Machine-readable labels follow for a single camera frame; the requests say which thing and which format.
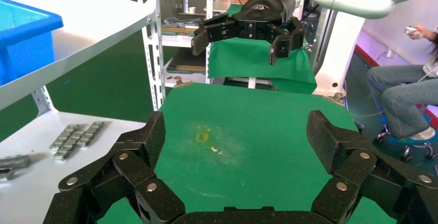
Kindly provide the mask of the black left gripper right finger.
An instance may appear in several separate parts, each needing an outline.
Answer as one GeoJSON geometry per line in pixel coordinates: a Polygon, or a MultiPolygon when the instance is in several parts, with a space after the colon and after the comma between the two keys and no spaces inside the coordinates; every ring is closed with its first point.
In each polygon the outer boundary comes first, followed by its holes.
{"type": "Polygon", "coordinates": [[[362,198],[397,223],[437,223],[437,178],[381,152],[361,133],[333,125],[319,110],[307,119],[308,142],[332,176],[311,211],[346,223],[362,198]]]}

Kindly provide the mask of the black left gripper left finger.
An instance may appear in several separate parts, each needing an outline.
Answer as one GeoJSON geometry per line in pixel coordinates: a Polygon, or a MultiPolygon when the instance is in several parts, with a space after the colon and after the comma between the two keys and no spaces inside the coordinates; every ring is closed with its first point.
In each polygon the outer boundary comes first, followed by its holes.
{"type": "Polygon", "coordinates": [[[96,223],[126,199],[143,223],[173,223],[185,214],[182,200],[156,173],[165,142],[164,115],[119,136],[101,158],[64,177],[44,223],[96,223]]]}

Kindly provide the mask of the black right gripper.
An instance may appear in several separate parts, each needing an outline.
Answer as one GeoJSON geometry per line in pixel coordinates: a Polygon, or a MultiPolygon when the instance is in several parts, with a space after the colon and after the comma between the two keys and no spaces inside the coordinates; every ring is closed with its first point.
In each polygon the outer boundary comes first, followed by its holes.
{"type": "Polygon", "coordinates": [[[234,37],[266,40],[271,44],[269,65],[273,66],[303,46],[304,28],[292,17],[295,5],[296,0],[248,0],[235,19],[228,14],[207,19],[194,31],[192,54],[201,54],[211,42],[234,37]]]}

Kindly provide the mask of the bare person hand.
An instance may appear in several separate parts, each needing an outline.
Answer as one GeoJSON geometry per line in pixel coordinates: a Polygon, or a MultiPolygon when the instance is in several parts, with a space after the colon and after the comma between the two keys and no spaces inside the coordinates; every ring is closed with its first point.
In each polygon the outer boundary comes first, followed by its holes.
{"type": "Polygon", "coordinates": [[[422,25],[414,24],[411,26],[413,29],[408,36],[413,40],[418,40],[422,38],[428,39],[428,29],[422,25]]]}

